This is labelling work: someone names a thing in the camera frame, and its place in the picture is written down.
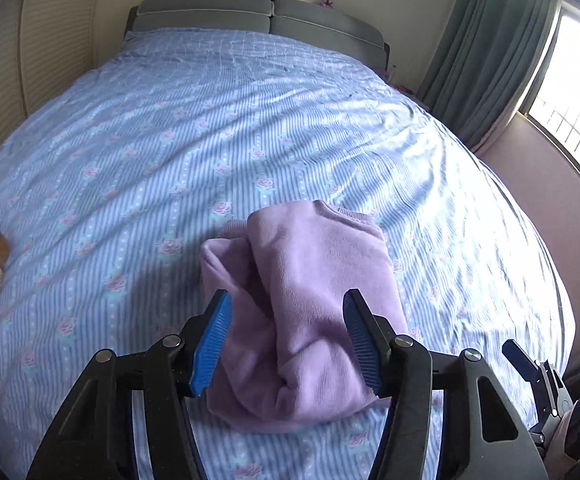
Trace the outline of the window with metal bars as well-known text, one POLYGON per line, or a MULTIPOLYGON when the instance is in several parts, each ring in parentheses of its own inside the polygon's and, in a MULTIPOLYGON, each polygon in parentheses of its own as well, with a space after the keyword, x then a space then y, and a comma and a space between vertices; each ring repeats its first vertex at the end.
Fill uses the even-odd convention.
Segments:
POLYGON ((580 8, 570 2, 561 3, 552 40, 521 114, 580 176, 580 8))

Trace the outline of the purple sweatshirt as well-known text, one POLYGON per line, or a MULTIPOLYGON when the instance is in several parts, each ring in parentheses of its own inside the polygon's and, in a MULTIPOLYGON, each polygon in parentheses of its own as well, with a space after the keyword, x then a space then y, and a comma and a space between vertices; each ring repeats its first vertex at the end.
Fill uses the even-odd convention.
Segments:
POLYGON ((367 214, 300 200, 229 222, 201 246, 205 297, 225 289, 232 322, 206 406, 247 432, 282 434, 378 404, 360 376, 343 298, 407 330, 383 232, 367 214))

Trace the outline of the blue floral bed sheet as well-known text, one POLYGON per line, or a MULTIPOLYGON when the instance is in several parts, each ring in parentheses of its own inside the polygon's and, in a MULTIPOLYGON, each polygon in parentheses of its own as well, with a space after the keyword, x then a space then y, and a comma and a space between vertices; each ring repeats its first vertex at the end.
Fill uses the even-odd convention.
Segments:
POLYGON ((438 120, 349 56, 212 29, 134 32, 0 148, 0 468, 28 472, 92 355, 149 348, 200 312, 202 243, 322 200, 386 237, 409 333, 479 350, 522 422, 513 339, 567 366, 575 322, 529 217, 438 120))

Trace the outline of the grey padded headboard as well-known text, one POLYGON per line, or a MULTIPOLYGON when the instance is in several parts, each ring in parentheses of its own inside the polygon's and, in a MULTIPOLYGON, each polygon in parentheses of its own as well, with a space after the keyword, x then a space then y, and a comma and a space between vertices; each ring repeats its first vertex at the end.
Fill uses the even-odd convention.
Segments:
POLYGON ((346 54, 372 70, 389 66, 390 46, 374 26, 300 0, 144 0, 128 12, 125 30, 183 27, 262 32, 346 54))

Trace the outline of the cream louvered wardrobe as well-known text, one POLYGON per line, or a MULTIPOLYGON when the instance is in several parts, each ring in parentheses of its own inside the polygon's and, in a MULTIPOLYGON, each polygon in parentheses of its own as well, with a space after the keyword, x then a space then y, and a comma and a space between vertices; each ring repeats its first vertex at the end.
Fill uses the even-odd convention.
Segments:
POLYGON ((96 0, 0 0, 0 147, 94 67, 96 0))

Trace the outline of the teal curtain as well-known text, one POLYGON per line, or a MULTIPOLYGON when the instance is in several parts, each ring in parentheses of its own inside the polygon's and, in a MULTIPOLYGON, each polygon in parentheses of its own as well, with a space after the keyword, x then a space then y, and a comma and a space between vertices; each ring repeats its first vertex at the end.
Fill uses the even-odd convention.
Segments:
POLYGON ((505 122, 552 40, 561 0, 456 0, 417 96, 470 150, 505 122))

